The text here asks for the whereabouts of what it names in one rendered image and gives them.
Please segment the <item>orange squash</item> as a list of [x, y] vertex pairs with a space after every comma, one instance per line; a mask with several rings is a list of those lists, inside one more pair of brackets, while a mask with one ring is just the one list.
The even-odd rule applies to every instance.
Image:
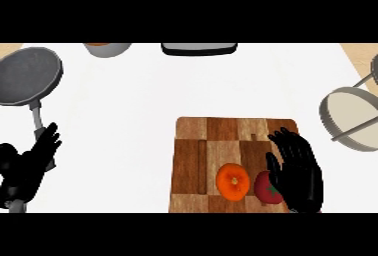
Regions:
[[249, 187], [251, 179], [247, 170], [239, 164], [226, 163], [216, 175], [216, 186], [220, 195], [229, 201], [241, 201], [245, 197]]

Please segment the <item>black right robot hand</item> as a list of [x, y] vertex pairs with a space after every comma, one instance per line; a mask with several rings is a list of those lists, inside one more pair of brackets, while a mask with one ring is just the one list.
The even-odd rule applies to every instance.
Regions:
[[269, 180], [280, 193], [288, 209], [295, 213], [319, 213], [323, 204], [323, 179], [307, 140], [285, 127], [267, 135], [283, 162], [266, 153]]

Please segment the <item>black and grey appliance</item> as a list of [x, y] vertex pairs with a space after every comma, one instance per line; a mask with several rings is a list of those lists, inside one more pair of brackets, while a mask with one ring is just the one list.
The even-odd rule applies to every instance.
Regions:
[[232, 54], [236, 43], [162, 43], [161, 49], [171, 56], [213, 56]]

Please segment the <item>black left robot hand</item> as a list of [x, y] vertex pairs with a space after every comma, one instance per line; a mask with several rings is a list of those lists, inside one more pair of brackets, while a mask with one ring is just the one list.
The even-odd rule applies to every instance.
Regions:
[[15, 200], [28, 203], [34, 199], [60, 144], [55, 122], [44, 129], [32, 148], [22, 154], [12, 144], [0, 144], [0, 208], [7, 209]]

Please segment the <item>grey frying pan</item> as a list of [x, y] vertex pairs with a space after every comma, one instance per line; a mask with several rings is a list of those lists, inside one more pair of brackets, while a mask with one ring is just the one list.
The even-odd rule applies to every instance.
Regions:
[[44, 131], [41, 99], [56, 88], [62, 75], [62, 60], [46, 47], [19, 49], [0, 59], [0, 105], [29, 106], [35, 137]]

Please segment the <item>red tomato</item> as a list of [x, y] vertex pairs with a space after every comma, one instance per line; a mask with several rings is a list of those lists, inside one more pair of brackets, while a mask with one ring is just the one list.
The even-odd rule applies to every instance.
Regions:
[[279, 204], [283, 201], [283, 197], [270, 183], [269, 171], [260, 172], [255, 177], [254, 195], [266, 204]]

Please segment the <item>checkered wooden cutting board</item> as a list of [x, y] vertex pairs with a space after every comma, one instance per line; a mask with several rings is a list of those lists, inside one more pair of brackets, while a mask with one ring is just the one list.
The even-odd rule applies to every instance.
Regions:
[[176, 122], [171, 175], [171, 213], [286, 212], [285, 203], [270, 204], [249, 192], [232, 202], [216, 185], [218, 169], [238, 164], [249, 179], [267, 170], [266, 154], [279, 152], [267, 136], [280, 128], [297, 130], [291, 119], [182, 117]]

